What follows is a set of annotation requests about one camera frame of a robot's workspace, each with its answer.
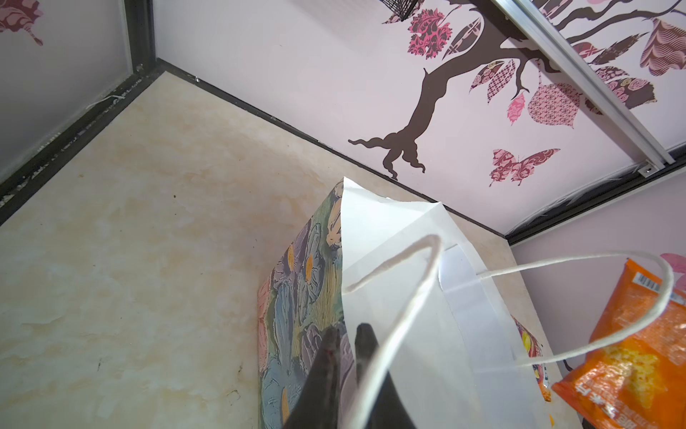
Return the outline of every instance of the barcode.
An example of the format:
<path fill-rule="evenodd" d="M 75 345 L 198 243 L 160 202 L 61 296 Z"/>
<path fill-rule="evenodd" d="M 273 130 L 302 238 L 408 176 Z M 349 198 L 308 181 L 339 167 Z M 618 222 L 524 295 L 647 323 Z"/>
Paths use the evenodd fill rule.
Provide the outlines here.
<path fill-rule="evenodd" d="M 639 284 L 644 288 L 654 290 L 655 292 L 660 292 L 660 285 L 655 283 L 653 280 L 647 278 L 646 276 L 642 275 L 641 273 L 636 273 L 636 275 L 634 276 L 634 283 Z"/>
<path fill-rule="evenodd" d="M 655 283 L 653 280 L 647 278 L 646 276 L 642 275 L 641 273 L 636 273 L 636 275 L 634 276 L 634 283 L 643 286 L 644 288 L 654 290 L 655 292 L 660 292 L 660 285 Z M 673 302 L 680 305 L 684 305 L 686 307 L 686 299 L 681 295 L 677 295 L 676 293 L 672 292 L 672 296 L 670 297 L 670 299 Z"/>

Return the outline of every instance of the bag handle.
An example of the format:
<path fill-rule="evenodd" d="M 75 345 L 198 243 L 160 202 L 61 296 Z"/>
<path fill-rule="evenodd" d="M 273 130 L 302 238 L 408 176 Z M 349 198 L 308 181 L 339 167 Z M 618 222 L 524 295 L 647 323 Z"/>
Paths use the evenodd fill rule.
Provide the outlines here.
<path fill-rule="evenodd" d="M 558 362 L 563 359 L 570 359 L 582 354 L 589 353 L 593 350 L 598 350 L 609 345 L 619 343 L 620 341 L 626 340 L 628 337 L 636 334 L 638 331 L 647 327 L 649 324 L 653 323 L 655 319 L 660 317 L 660 315 L 665 311 L 667 305 L 670 303 L 670 298 L 672 296 L 672 290 L 674 289 L 674 270 L 672 266 L 667 263 L 662 257 L 653 255 L 649 252 L 640 251 L 609 251 L 602 253 L 592 253 L 588 255 L 578 255 L 578 256 L 566 256 L 566 257 L 555 257 L 551 259 L 542 259 L 541 261 L 532 262 L 531 264 L 523 264 L 518 266 L 513 266 L 511 268 L 505 268 L 503 270 L 493 270 L 487 271 L 486 273 L 480 274 L 477 277 L 479 280 L 488 279 L 503 274 L 516 273 L 518 271 L 529 270 L 531 268 L 539 268 L 542 266 L 559 264 L 561 262 L 568 261 L 578 261 L 581 259 L 594 259 L 597 257 L 616 257 L 616 256 L 629 256 L 629 257 L 640 257 L 645 259 L 650 259 L 656 262 L 663 270 L 663 283 L 660 287 L 660 292 L 658 292 L 657 300 L 650 310 L 646 312 L 638 321 L 625 327 L 614 334 L 605 336 L 598 340 L 593 341 L 585 346 L 579 347 L 574 350 L 566 351 L 565 353 L 559 353 L 550 357 L 539 357 L 539 358 L 527 358 L 522 359 L 518 362 L 520 367 L 526 367 L 528 365 L 536 364 L 546 364 L 551 362 Z"/>
<path fill-rule="evenodd" d="M 362 382 L 358 386 L 357 394 L 355 395 L 353 404 L 346 414 L 345 422 L 343 424 L 344 429 L 364 429 L 366 426 L 367 421 L 369 420 L 369 415 L 372 412 L 372 408 L 376 403 L 376 398 L 381 390 L 381 384 L 386 378 L 386 373 L 390 368 L 391 362 L 400 349 L 400 345 L 403 342 L 407 331 L 410 330 L 410 327 L 414 323 L 417 315 L 426 303 L 429 292 L 431 292 L 431 287 L 436 282 L 438 268 L 440 266 L 440 256 L 442 253 L 442 241 L 440 237 L 432 234 L 417 240 L 398 255 L 386 260 L 384 263 L 376 267 L 371 273 L 362 277 L 362 279 L 360 279 L 357 283 L 353 283 L 347 288 L 341 290 L 342 294 L 352 293 L 365 286 L 374 277 L 394 268 L 395 266 L 398 266 L 399 264 L 402 264 L 405 260 L 411 258 L 417 252 L 420 252 L 426 248 L 431 249 L 431 254 L 429 256 L 429 261 L 424 274 L 417 285 L 415 293 L 410 297 L 410 300 L 407 302 L 402 312 L 396 317 L 390 334 L 372 356 L 367 368 L 367 372 L 362 378 Z M 579 347 L 565 353 L 560 353 L 549 358 L 522 359 L 517 363 L 520 367 L 557 362 L 559 360 L 579 356 L 584 353 L 588 353 L 590 351 L 623 341 L 627 337 L 632 336 L 633 334 L 647 327 L 649 324 L 655 321 L 655 319 L 660 317 L 662 312 L 665 311 L 665 308 L 667 308 L 667 305 L 670 303 L 672 290 L 674 289 L 674 271 L 667 261 L 659 256 L 653 255 L 652 253 L 640 251 L 611 251 L 593 253 L 589 255 L 543 259 L 541 261 L 532 262 L 531 264 L 518 265 L 511 268 L 505 268 L 503 270 L 487 271 L 477 276 L 479 280 L 484 280 L 498 275 L 516 273 L 518 271 L 529 270 L 531 268 L 538 268 L 546 265 L 559 264 L 561 262 L 617 256 L 642 257 L 650 259 L 662 267 L 664 272 L 664 280 L 653 307 L 648 310 L 646 314 L 636 323 L 625 327 L 614 334 L 593 341 L 586 346 Z"/>

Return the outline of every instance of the floor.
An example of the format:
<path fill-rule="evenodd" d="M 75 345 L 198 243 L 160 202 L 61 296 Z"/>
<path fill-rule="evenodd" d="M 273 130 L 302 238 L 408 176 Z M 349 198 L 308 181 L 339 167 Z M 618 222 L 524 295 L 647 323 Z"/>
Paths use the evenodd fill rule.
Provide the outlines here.
<path fill-rule="evenodd" d="M 343 176 L 420 200 L 163 74 L 0 227 L 2 427 L 256 427 L 257 288 Z M 549 353 L 521 276 L 496 284 Z"/>

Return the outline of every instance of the metal rail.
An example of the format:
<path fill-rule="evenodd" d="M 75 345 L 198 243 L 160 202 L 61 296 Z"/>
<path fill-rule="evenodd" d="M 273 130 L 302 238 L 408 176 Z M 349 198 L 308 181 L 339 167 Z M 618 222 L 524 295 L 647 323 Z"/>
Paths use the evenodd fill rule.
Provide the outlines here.
<path fill-rule="evenodd" d="M 666 163 L 674 162 L 669 152 L 620 102 L 531 0 L 491 1 L 645 154 L 648 162 L 655 166 L 653 171 L 662 170 Z"/>

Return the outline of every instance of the paper bag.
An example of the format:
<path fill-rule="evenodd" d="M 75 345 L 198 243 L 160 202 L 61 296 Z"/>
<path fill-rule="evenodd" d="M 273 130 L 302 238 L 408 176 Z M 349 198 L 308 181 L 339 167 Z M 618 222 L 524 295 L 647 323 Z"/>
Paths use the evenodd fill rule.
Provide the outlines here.
<path fill-rule="evenodd" d="M 440 203 L 397 202 L 345 178 L 284 252 L 258 293 L 261 428 L 280 428 L 295 407 L 328 326 L 343 333 L 339 422 L 356 388 L 360 323 L 383 342 L 426 266 L 418 253 L 364 288 L 341 294 L 427 234 L 449 267 L 405 338 L 390 374 L 417 428 L 549 428 L 521 338 L 495 284 L 476 281 L 483 261 Z M 482 338 L 488 332 L 488 338 Z"/>

